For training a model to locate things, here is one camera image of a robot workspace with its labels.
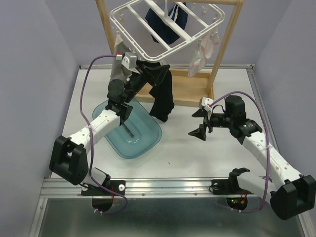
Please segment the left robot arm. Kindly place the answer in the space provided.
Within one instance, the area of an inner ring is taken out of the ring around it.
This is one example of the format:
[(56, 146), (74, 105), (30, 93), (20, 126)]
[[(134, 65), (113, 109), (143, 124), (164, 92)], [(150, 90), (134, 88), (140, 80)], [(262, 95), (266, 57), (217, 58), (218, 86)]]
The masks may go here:
[(133, 107), (129, 102), (146, 85), (159, 86), (169, 65), (149, 67), (146, 64), (136, 66), (126, 80), (113, 79), (108, 84), (108, 103), (100, 115), (93, 121), (82, 113), (86, 126), (69, 137), (59, 136), (53, 145), (49, 169), (73, 185), (86, 184), (92, 186), (100, 195), (107, 192), (115, 194), (110, 189), (110, 175), (93, 166), (94, 146), (111, 132), (121, 126), (129, 118)]

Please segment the white pink underwear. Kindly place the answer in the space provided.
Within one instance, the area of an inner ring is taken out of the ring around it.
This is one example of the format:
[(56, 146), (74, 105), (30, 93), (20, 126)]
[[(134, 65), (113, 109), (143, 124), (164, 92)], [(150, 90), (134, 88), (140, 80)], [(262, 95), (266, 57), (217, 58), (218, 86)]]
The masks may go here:
[(205, 66), (205, 58), (201, 47), (201, 40), (199, 39), (192, 50), (188, 77), (193, 77)]

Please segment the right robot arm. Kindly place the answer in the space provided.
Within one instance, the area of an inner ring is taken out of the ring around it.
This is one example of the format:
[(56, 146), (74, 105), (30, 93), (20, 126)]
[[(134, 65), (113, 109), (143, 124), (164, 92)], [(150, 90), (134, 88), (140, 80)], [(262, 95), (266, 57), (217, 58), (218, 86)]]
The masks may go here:
[(257, 210), (269, 204), (281, 220), (288, 220), (314, 208), (316, 200), (316, 180), (311, 175), (303, 175), (292, 167), (270, 143), (266, 122), (263, 127), (247, 118), (242, 92), (224, 95), (221, 113), (213, 110), (217, 101), (203, 97), (198, 110), (192, 115), (202, 118), (199, 127), (189, 133), (203, 141), (214, 128), (226, 128), (238, 142), (246, 148), (262, 165), (266, 174), (258, 176), (250, 169), (235, 168), (226, 179), (213, 179), (209, 191), (214, 195), (227, 195), (227, 204), (233, 211), (247, 213), (247, 196), (259, 199)]

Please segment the black underwear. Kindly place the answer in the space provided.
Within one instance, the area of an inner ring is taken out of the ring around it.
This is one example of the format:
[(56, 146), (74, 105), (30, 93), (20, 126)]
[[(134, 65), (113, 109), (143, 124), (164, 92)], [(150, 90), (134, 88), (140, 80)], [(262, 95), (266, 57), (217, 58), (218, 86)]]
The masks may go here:
[[(154, 68), (160, 66), (159, 62), (151, 63), (146, 61), (137, 61), (137, 65), (146, 65)], [(155, 99), (151, 108), (150, 115), (156, 117), (162, 122), (168, 120), (168, 115), (174, 109), (173, 92), (172, 92), (172, 73), (169, 69), (162, 83), (157, 86), (151, 86), (149, 94)]]

